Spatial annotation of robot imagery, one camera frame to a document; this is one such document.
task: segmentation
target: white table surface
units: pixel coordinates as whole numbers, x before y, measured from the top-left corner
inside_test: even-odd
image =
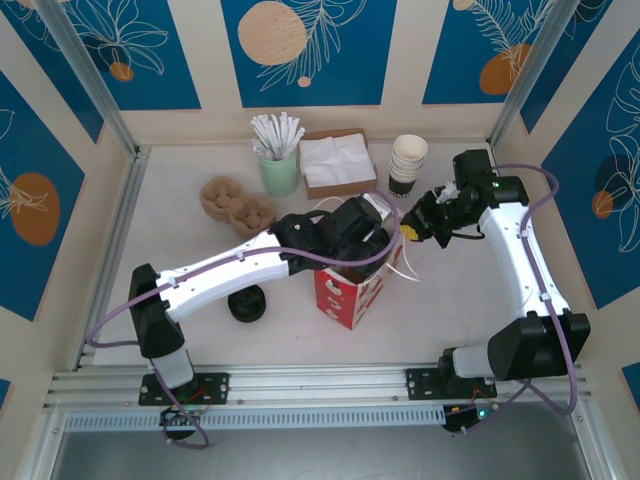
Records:
[[[427,161],[411,195],[396,205],[408,210],[427,189],[453,180],[452,158],[484,143],[430,142]],[[391,142],[370,142],[378,187],[387,189]],[[247,193],[262,191],[255,156],[246,144],[156,147],[135,208],[109,308],[127,300],[133,269],[157,271],[189,265],[242,242],[231,227],[209,218],[198,199],[202,185],[229,175]],[[310,210],[303,182],[283,199],[273,198],[278,218]],[[327,202],[323,208],[332,209]],[[421,276],[414,283],[393,276],[350,331],[315,306],[311,272],[262,284],[267,311],[243,324],[218,300],[182,324],[194,364],[302,365],[433,362],[447,347],[486,341],[508,323],[504,286],[487,241],[452,239],[441,250],[434,239],[408,243],[407,255]],[[407,271],[400,263],[401,270]],[[128,313],[115,318],[101,341],[134,339]],[[136,347],[98,350],[94,365],[146,364]]]

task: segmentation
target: black bracket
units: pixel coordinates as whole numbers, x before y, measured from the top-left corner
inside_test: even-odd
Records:
[[[176,398],[185,405],[226,405],[229,391],[228,373],[196,373],[189,389],[172,390]],[[152,373],[142,378],[138,405],[170,406],[171,400]]]
[[[483,398],[498,395],[495,385],[487,385],[483,378],[445,379],[438,368],[410,368],[406,371],[409,400],[452,400]]]

